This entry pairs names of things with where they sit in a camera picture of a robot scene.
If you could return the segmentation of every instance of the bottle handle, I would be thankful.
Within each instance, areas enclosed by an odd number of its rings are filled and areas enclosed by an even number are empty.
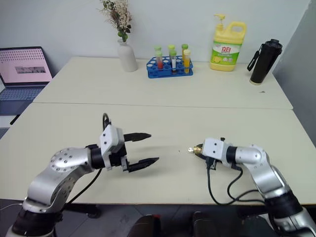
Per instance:
[[[233,27],[242,27],[242,31],[241,32],[238,32],[238,31],[233,31]],[[228,27],[227,27],[227,31],[229,32],[234,32],[234,33],[237,33],[237,34],[240,34],[240,35],[244,35],[245,32],[247,30],[247,26],[244,22],[240,22],[240,21],[235,21],[235,22],[232,22]]]
[[[255,52],[255,55],[253,56],[253,58],[251,59],[250,63],[248,64],[248,71],[251,71],[251,69],[253,68],[253,66],[255,66],[255,63],[260,55],[260,50],[262,48],[263,44],[260,46],[260,48]]]

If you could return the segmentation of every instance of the dish soap bottle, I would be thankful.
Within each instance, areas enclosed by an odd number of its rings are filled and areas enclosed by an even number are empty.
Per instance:
[[[247,26],[244,22],[233,21],[224,29],[225,15],[215,14],[215,16],[219,17],[221,23],[217,24],[215,29],[210,67],[213,70],[232,71],[237,62]],[[233,27],[241,27],[242,31],[234,31]]]

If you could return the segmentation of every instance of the test tube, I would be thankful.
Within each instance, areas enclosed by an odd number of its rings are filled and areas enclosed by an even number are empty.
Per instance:
[[[184,53],[183,53],[183,51],[188,49],[189,46],[186,43],[184,43],[183,45],[181,45],[181,47],[182,47],[182,61],[184,61]]]
[[[188,74],[190,69],[190,55],[191,55],[191,51],[189,49],[185,49],[183,50],[183,54],[184,54],[184,58],[183,58],[183,62],[184,62],[184,73]]]
[[[159,70],[163,69],[162,52],[161,51],[156,51],[156,62],[157,62],[158,69]]]
[[[155,49],[155,52],[161,51],[161,46],[160,45],[155,45],[154,49]]]
[[[169,49],[169,59],[170,59],[170,51],[175,50],[176,46],[174,44],[170,44],[168,45],[168,49]]]
[[[172,74],[176,74],[176,58],[177,58],[177,52],[173,49],[170,51],[170,65],[172,68]]]

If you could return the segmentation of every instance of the red liquid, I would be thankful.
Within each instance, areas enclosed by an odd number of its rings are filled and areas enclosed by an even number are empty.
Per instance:
[[[163,68],[162,61],[158,61],[157,62],[157,67],[158,67],[158,69],[162,69]]]

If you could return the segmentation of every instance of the dried flower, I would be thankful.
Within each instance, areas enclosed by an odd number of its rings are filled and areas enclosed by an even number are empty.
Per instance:
[[[123,42],[126,42],[127,33],[130,33],[132,28],[130,25],[132,15],[127,10],[127,0],[101,0],[101,3],[103,9],[100,11],[107,16],[108,22],[118,30],[118,36],[122,37]]]

